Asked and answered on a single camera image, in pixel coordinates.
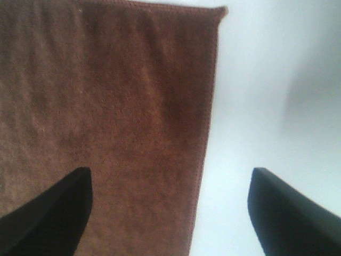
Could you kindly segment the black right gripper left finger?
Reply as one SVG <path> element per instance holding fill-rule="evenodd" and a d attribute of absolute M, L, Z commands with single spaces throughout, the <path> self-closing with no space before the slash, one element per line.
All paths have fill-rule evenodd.
<path fill-rule="evenodd" d="M 1 217 L 1 255 L 74 255 L 92 203 L 91 170 L 79 167 Z"/>

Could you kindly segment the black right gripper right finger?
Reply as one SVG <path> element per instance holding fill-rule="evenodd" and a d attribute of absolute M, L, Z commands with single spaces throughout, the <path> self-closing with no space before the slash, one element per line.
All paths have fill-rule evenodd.
<path fill-rule="evenodd" d="M 268 169 L 253 169 L 247 204 L 265 255 L 340 255 L 340 217 Z"/>

